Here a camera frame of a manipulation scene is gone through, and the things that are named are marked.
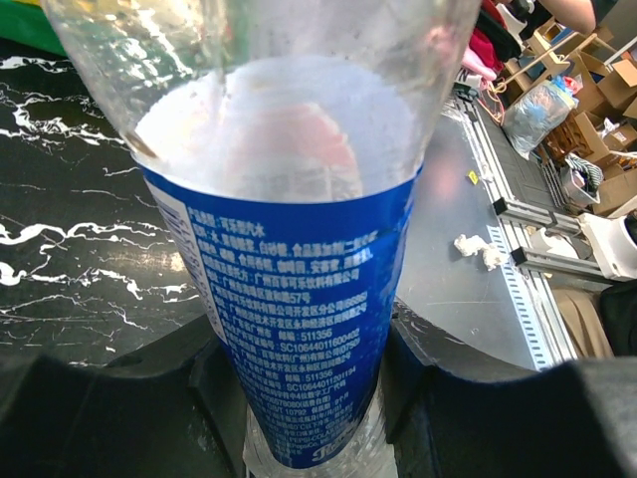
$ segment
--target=blue label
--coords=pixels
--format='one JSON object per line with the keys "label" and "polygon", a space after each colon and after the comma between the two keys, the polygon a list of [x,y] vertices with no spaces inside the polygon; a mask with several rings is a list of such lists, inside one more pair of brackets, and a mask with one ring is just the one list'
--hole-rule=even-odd
{"label": "blue label", "polygon": [[144,174],[275,458],[327,461],[374,392],[413,181],[343,202],[273,204]]}

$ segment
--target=red clothing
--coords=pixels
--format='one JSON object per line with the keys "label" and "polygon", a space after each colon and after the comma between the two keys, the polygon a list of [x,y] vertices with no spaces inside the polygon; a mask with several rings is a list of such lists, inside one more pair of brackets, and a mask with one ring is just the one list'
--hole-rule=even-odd
{"label": "red clothing", "polygon": [[502,17],[502,14],[496,8],[496,5],[492,0],[482,0],[482,8],[485,12],[489,14],[491,18],[496,20],[500,25],[502,25],[505,30],[507,30],[507,25],[505,24],[505,19]]}
{"label": "red clothing", "polygon": [[503,63],[498,60],[496,50],[494,49],[493,44],[489,41],[489,38],[487,38],[487,35],[477,28],[474,29],[474,33],[471,34],[469,47],[476,52],[476,55],[480,57],[482,63],[485,64],[485,67],[491,68],[496,73],[501,72],[505,67]]}

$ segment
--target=bottle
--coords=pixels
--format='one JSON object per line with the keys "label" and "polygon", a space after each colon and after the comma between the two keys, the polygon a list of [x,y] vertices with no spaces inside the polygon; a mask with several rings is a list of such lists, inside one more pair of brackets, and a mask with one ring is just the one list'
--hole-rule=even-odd
{"label": "bottle", "polygon": [[412,186],[478,2],[44,9],[242,382],[246,460],[274,458],[253,471],[365,475],[389,456],[376,383]]}

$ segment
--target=marble countertop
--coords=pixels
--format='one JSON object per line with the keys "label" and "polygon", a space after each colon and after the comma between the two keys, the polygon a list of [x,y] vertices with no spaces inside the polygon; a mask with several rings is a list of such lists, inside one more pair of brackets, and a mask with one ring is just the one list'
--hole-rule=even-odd
{"label": "marble countertop", "polygon": [[104,364],[203,313],[68,60],[0,40],[0,353]]}

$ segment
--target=green object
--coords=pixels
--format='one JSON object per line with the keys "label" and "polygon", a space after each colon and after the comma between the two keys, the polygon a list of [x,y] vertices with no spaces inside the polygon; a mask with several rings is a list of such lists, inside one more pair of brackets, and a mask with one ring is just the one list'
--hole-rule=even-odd
{"label": "green object", "polygon": [[0,37],[67,56],[41,8],[0,0]]}

